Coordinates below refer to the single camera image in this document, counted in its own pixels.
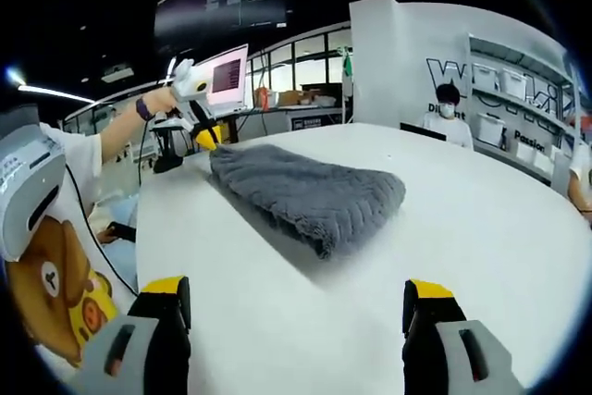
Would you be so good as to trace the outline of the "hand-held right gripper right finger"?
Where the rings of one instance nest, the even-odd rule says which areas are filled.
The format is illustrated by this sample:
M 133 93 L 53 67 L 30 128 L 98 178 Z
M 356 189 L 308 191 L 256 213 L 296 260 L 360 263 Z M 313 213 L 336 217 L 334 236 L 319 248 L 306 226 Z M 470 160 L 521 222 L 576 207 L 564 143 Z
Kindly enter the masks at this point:
M 405 282 L 401 329 L 406 394 L 525 393 L 509 351 L 443 286 Z

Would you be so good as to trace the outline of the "person's left hand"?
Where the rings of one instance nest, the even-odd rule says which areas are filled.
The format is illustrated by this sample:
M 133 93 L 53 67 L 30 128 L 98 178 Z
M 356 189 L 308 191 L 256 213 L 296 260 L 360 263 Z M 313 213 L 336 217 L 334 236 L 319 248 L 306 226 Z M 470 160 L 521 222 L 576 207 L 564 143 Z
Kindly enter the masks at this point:
M 170 87 L 161 87 L 153 91 L 156 113 L 170 113 L 178 107 L 178 101 Z

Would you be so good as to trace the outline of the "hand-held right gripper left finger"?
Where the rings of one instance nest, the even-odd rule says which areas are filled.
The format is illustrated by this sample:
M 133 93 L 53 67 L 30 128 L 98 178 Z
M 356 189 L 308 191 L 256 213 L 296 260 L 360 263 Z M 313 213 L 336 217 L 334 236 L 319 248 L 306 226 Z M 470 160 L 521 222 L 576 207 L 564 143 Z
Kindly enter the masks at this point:
M 191 343 L 189 279 L 146 285 L 125 315 L 90 340 L 82 355 L 82 394 L 186 394 Z

